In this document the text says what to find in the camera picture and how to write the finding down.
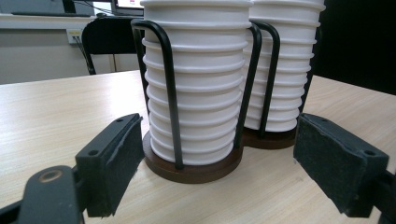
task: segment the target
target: stacked white cup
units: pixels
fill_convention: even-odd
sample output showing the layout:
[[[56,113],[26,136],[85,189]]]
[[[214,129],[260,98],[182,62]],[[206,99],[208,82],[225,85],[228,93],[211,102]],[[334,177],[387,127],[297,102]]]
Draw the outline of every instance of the stacked white cup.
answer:
[[[233,149],[248,44],[249,0],[142,0],[145,20],[159,24],[169,36],[175,68],[183,163],[207,165]],[[162,49],[146,30],[151,148],[174,162],[172,128]]]
[[[299,116],[301,96],[304,94],[306,73],[311,69],[310,59],[320,12],[325,9],[323,0],[254,0],[249,18],[273,25],[279,33],[280,52],[276,79],[265,131],[281,133],[295,128]],[[252,37],[247,38],[244,49],[249,58]],[[262,31],[262,52],[250,97],[245,127],[259,130],[262,107],[271,61],[272,37]],[[248,73],[248,63],[244,74]]]

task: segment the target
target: wooden table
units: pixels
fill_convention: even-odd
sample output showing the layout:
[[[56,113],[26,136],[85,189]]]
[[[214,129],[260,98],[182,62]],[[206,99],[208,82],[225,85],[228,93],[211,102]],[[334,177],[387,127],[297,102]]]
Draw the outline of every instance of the wooden table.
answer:
[[[112,120],[144,117],[137,71],[0,86],[0,207],[21,199],[28,178],[74,156]],[[396,96],[314,77],[304,112],[322,116],[390,155],[396,169]],[[215,182],[165,180],[142,162],[114,217],[87,223],[376,223],[340,215],[292,157],[292,147],[247,147],[239,166]]]

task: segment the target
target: black office chair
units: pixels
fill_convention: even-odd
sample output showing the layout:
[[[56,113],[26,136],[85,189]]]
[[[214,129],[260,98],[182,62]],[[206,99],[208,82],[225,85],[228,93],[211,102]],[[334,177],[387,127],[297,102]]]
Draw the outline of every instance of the black office chair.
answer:
[[[96,75],[92,54],[136,54],[132,18],[104,17],[91,21],[82,31],[82,46],[90,75]]]

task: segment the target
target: wooden base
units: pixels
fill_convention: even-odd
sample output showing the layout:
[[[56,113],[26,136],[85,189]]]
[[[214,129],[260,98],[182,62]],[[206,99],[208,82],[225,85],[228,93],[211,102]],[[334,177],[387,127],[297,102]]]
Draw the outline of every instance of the wooden base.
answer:
[[[265,133],[263,139],[259,138],[257,130],[245,128],[242,132],[242,144],[245,147],[260,149],[282,149],[291,147],[295,143],[297,128],[283,133]]]
[[[223,178],[232,172],[242,159],[243,147],[234,148],[222,161],[209,165],[185,165],[182,170],[175,168],[175,164],[157,156],[151,148],[150,133],[143,138],[145,162],[157,175],[184,184],[203,184]]]

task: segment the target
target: wall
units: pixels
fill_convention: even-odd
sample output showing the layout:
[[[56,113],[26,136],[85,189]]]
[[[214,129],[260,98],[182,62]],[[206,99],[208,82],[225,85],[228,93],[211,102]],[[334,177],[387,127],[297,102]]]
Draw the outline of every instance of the wall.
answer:
[[[93,8],[83,4],[75,4],[76,12],[93,15]],[[28,12],[64,12],[63,0],[1,0],[0,13],[11,13],[13,11]]]
[[[394,0],[327,0],[316,75],[396,94]]]
[[[0,84],[89,74],[78,46],[68,43],[65,29],[3,28],[0,59]],[[92,59],[98,74],[114,71],[112,56],[93,55]],[[135,55],[121,55],[116,59],[121,71],[139,68]]]

